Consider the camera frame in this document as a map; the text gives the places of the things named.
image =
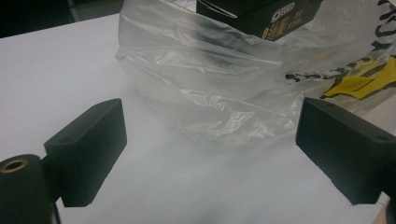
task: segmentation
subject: brass ring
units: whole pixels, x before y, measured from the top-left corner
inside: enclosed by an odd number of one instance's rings
[[[25,167],[27,163],[29,163],[29,161],[26,159],[17,159],[15,161],[9,161],[6,164],[4,164],[2,167],[0,167],[0,173],[8,174],[15,171],[19,171],[20,169]]]

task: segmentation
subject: plastic bag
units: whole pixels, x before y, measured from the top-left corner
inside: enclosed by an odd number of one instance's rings
[[[125,1],[116,57],[154,108],[199,139],[245,144],[295,130],[305,96],[363,115],[395,93],[388,1],[325,0],[275,43],[185,8],[193,6]]]

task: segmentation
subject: bag logo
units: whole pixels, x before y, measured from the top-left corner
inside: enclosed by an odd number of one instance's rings
[[[288,5],[283,6],[283,7],[280,8],[280,9],[278,9],[278,10],[274,13],[274,15],[273,15],[273,17],[272,17],[272,19],[271,19],[271,22],[272,22],[272,23],[276,22],[277,20],[279,20],[279,18],[281,18],[282,16],[284,16],[286,13],[292,11],[292,10],[294,9],[294,6],[295,6],[295,5],[296,5],[296,3],[295,3],[295,2],[292,2],[292,3],[288,4]]]

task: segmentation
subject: black box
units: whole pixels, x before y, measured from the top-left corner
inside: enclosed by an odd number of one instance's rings
[[[197,13],[275,41],[312,21],[322,0],[197,0]]]

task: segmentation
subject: white surface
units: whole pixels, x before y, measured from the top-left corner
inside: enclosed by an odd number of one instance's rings
[[[0,160],[45,156],[46,140],[99,102],[121,98],[128,146],[79,223],[372,223],[381,205],[352,206],[294,133],[259,146],[197,143],[134,90],[114,54],[118,16],[0,39]],[[395,133],[395,97],[367,116]]]

